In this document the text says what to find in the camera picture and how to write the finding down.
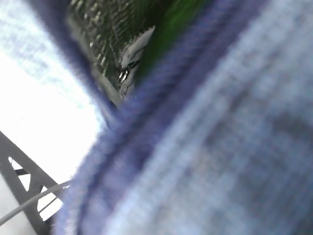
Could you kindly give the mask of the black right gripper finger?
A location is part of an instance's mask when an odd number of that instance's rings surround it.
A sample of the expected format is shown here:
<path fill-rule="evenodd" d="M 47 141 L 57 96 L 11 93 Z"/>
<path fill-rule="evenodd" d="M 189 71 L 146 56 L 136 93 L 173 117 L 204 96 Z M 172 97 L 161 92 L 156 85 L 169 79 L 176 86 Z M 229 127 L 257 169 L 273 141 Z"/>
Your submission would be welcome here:
<path fill-rule="evenodd" d="M 66 183 L 56 183 L 4 133 L 0 135 L 0 233 L 50 235 Z"/>

